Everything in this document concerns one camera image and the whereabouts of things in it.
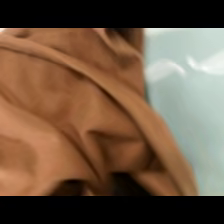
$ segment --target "brown fabric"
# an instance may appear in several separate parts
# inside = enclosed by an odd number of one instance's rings
[[[0,195],[68,195],[63,183],[72,194],[112,195],[112,173],[153,195],[197,195],[144,100],[142,68],[140,28],[0,34]]]

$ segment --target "pale teal surface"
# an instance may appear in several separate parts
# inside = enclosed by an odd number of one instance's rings
[[[148,98],[192,165],[200,195],[224,195],[224,29],[145,36]]]

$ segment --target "brown bag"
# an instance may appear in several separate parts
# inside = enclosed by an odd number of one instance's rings
[[[0,195],[113,195],[115,173],[152,195],[197,195],[144,100],[142,39],[140,28],[0,34]]]

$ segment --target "brown leather jacket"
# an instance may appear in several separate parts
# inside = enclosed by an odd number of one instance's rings
[[[142,70],[140,28],[1,33],[0,195],[113,195],[115,173],[153,195],[197,195]]]

